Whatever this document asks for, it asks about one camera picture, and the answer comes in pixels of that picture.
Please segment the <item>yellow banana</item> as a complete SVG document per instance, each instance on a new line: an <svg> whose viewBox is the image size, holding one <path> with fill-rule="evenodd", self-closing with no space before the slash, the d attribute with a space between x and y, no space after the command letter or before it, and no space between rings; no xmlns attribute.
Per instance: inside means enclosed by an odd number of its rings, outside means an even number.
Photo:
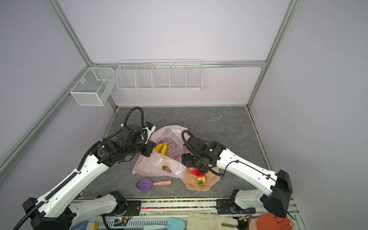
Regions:
<svg viewBox="0 0 368 230"><path fill-rule="evenodd" d="M167 149L168 149L168 143L160 143L156 146L155 151L165 156Z"/></svg>

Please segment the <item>red strawberry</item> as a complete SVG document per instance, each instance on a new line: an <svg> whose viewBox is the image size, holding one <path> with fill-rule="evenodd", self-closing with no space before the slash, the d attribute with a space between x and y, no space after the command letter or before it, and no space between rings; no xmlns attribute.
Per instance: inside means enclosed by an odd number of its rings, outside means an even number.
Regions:
<svg viewBox="0 0 368 230"><path fill-rule="evenodd" d="M206 176L202 174L201 176L197 177L197 185L199 187L203 187L206 184Z"/></svg>

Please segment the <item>pink plastic bag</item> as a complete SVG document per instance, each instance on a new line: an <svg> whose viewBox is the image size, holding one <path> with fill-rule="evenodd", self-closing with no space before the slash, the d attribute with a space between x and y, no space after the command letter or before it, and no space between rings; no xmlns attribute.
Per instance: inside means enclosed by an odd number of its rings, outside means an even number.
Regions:
<svg viewBox="0 0 368 230"><path fill-rule="evenodd" d="M155 131L150 140L157 146L149 157L140 156L132 173L141 176L169 176L183 179L186 167L181 163L181 157L187 152L181 134L186 127L179 125L164 126Z"/></svg>

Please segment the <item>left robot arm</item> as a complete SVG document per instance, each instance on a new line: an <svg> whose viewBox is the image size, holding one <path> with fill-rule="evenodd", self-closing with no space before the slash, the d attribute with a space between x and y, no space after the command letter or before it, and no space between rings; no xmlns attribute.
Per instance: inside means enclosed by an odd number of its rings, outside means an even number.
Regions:
<svg viewBox="0 0 368 230"><path fill-rule="evenodd" d="M39 198L29 198L23 203L25 216L15 225L18 230L26 220L31 220L34 230L68 230L85 220L104 214L125 214L128 203L119 191L87 202L73 204L73 199L95 178L126 156L150 156L156 143L148 140L124 142L99 141L83 156L79 166L56 187Z"/></svg>

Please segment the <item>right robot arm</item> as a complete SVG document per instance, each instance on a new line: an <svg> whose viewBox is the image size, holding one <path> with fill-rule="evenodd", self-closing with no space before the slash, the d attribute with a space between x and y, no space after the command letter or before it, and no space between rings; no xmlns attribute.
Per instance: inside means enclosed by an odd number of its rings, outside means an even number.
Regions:
<svg viewBox="0 0 368 230"><path fill-rule="evenodd" d="M184 142L189 153L182 155L182 163L188 168L198 168L216 176L232 173L252 184L260 191L256 202L271 214L286 218L292 195L290 176L286 171L274 172L259 167L233 153L224 145L212 141L205 143L197 138Z"/></svg>

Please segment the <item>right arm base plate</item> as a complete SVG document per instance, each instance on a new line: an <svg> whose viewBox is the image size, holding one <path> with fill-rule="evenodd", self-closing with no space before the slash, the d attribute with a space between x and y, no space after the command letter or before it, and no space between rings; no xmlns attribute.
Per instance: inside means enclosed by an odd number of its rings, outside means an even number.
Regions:
<svg viewBox="0 0 368 230"><path fill-rule="evenodd" d="M220 215L229 215L229 214L255 214L255 208L247 208L243 209L236 205L234 202L230 201L230 199L217 199L216 200L216 209L218 214Z"/></svg>

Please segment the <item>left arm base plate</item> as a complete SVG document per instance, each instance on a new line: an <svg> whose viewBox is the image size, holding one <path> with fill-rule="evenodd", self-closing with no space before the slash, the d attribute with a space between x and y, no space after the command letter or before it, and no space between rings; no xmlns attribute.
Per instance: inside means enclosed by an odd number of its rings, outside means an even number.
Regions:
<svg viewBox="0 0 368 230"><path fill-rule="evenodd" d="M138 216L141 210L140 200L128 200L125 203L119 203L117 207L110 213L104 214L104 216Z"/></svg>

